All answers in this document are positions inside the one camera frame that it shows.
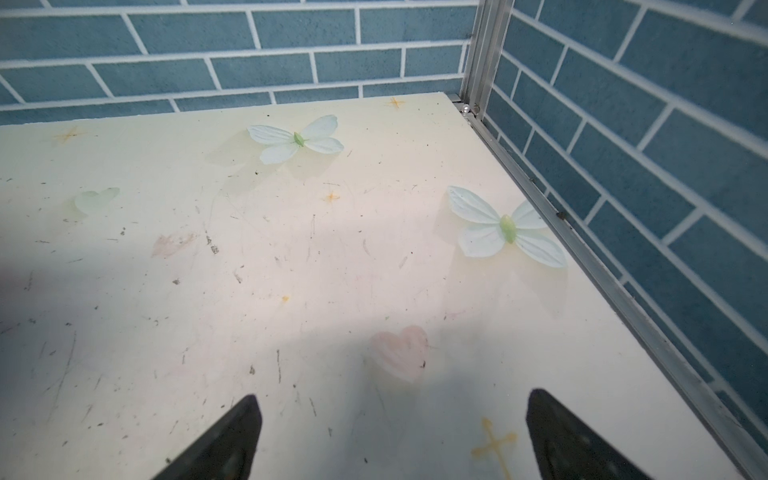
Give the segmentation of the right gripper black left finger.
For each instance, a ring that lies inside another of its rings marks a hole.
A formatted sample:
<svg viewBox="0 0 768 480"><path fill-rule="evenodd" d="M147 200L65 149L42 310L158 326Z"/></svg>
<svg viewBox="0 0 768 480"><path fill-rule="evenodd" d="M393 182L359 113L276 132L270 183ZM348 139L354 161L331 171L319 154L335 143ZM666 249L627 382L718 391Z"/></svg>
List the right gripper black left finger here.
<svg viewBox="0 0 768 480"><path fill-rule="evenodd" d="M261 428L257 398L246 395L154 479L248 479Z"/></svg>

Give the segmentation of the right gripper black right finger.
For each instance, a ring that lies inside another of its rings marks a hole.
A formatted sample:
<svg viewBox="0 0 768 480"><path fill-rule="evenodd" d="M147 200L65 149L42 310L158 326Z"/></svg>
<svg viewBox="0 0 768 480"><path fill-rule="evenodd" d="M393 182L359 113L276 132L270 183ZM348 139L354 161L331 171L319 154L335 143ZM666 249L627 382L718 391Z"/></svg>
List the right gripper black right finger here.
<svg viewBox="0 0 768 480"><path fill-rule="evenodd" d="M526 424L544 480L649 476L544 389L530 392Z"/></svg>

